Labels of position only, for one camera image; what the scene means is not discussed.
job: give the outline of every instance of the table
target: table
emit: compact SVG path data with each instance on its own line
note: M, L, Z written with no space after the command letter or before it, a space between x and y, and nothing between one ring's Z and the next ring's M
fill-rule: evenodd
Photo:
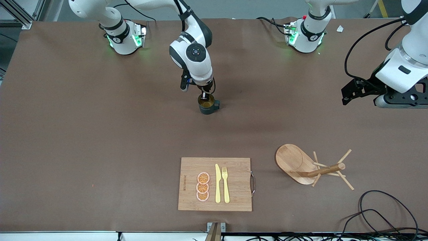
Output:
M179 89L168 54L180 22L150 22L146 48L130 56L116 54L96 22L34 22L21 33L0 88L1 231L199 231L222 221L231 232L337 232L371 189L395 195L427 227L427 112L380 109L370 97L341 102L348 49L388 20L332 20L312 54L260 20L204 21L222 101L208 116L196 88ZM349 71L369 77L396 26L364 39ZM286 143L328 165L352 149L343 173L356 190L331 176L314 188L292 181L274 160ZM253 212L178 211L181 157L250 157ZM382 196L364 207L413 225ZM356 219L347 231L370 230Z

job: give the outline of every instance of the wooden rod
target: wooden rod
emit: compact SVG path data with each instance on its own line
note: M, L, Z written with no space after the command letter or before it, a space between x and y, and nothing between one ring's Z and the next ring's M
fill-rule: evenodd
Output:
M337 171L345 169L345 167L346 167L345 164L343 164L343 163L337 163L337 164L335 164L333 166L329 166L328 168L324 168L324 169L320 169L320 170L308 172L307 174L308 174L309 178L312 178L312 177L317 176L318 174L324 175L324 174L327 174L327 173L337 172Z
M345 158L349 155L349 153L351 153L351 149L349 149L345 155L342 156L342 158L340 158L340 160L337 163L342 163L343 160L345 160Z
M346 185L348 185L348 187L354 191L355 188L348 182L348 180L346 180L346 178L342 175L342 173L340 171L337 171L337 174L339 174L339 176L343 179L343 181L346 183Z
M340 175L337 174L337 173L327 173L327 175L335 176L335 177L340 177Z
M317 153L316 152L314 152L314 158L315 158L315 162L316 163L318 163L318 158L317 158Z
M318 174L317 178L314 181L314 184L312 184L312 187L315 187L315 184L317 184L318 179L320 179L320 177L321 177L321 174Z
M324 164L321 164L321 163L313 163L315 166L322 166L322 167L325 167L325 168L328 168L328 166L327 165L324 165Z

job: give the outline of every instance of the orange slice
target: orange slice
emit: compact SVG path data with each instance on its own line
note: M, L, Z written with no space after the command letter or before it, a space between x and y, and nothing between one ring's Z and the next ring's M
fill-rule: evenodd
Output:
M198 182L200 184L207 184L210 181L210 175L206 172L201 172L198 175Z
M209 189L208 184L196 184L196 191L198 191L200 194L207 193Z
M206 200L208 200L208 198L210 197L210 193L196 193L196 198L201 201L201 202L205 202Z

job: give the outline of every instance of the white robotic arm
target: white robotic arm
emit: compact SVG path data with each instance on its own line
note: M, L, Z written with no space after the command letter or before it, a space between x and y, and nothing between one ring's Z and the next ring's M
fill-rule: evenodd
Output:
M381 108L428 108L428 0L401 0L401 6L410 33L368 80L353 79L342 88L344 105L373 94ZM415 87L418 83L422 92Z
M211 30L196 16L183 0L128 0L137 9L153 10L169 7L176 11L183 22L183 29L169 46L169 54L178 67L183 69L181 90L187 91L189 84L197 85L202 99L209 99L215 84L207 47L211 45Z
M309 4L306 19L299 19L286 27L285 41L297 51L314 51L324 37L324 31L332 17L330 5L351 4L358 0L305 0Z
M107 7L113 0L68 0L71 10L80 18L97 20L106 31L110 46L118 54L132 54L142 47L146 28L124 20L120 12Z

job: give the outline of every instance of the cup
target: cup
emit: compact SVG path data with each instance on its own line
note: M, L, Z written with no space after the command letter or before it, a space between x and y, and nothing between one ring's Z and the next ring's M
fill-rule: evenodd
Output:
M198 97L199 110L202 114L212 114L220 108L220 101L209 95L208 99L202 99L202 94Z

